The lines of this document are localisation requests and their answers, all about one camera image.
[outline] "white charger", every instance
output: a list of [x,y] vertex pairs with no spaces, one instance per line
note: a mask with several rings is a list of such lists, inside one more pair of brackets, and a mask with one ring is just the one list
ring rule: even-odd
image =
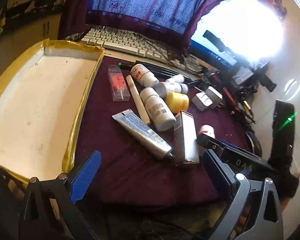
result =
[[205,92],[196,94],[194,98],[192,98],[192,102],[200,111],[205,110],[207,107],[213,104],[212,100]]
[[212,101],[212,105],[209,106],[212,109],[214,109],[222,101],[222,95],[213,87],[208,87],[206,94]]

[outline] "silver tube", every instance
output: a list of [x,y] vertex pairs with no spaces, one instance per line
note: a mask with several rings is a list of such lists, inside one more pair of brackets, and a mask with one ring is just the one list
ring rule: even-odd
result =
[[164,157],[173,157],[171,146],[137,117],[131,109],[122,111],[112,117],[157,159],[161,160]]

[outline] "metal screw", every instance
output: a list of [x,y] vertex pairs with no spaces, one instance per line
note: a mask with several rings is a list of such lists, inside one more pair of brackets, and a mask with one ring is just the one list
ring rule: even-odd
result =
[[66,173],[61,173],[58,176],[58,179],[66,179],[67,178],[67,174]]
[[266,178],[266,182],[269,183],[269,184],[272,184],[272,183],[273,183],[273,180],[270,179],[270,178]]
[[30,183],[34,183],[37,181],[37,177],[32,177],[31,179],[29,179],[29,182]]
[[238,180],[244,180],[244,179],[245,179],[245,176],[244,176],[242,173],[237,173],[237,174],[236,174],[236,178],[237,178]]

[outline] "yellow bottle cap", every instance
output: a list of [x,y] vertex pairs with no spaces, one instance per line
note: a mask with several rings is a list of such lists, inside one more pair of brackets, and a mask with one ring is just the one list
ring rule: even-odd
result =
[[165,102],[174,114],[179,113],[181,110],[187,111],[189,108],[189,97],[185,94],[168,92]]

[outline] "cabinet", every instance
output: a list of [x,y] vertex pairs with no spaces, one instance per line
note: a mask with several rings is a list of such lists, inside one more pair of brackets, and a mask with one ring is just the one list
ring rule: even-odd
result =
[[14,60],[12,35],[3,36],[0,39],[0,76]]
[[56,40],[61,13],[47,16],[25,25],[13,33],[13,54],[19,57],[32,45],[46,38]]
[[25,50],[46,38],[58,38],[61,13],[40,18],[0,37],[0,76]]

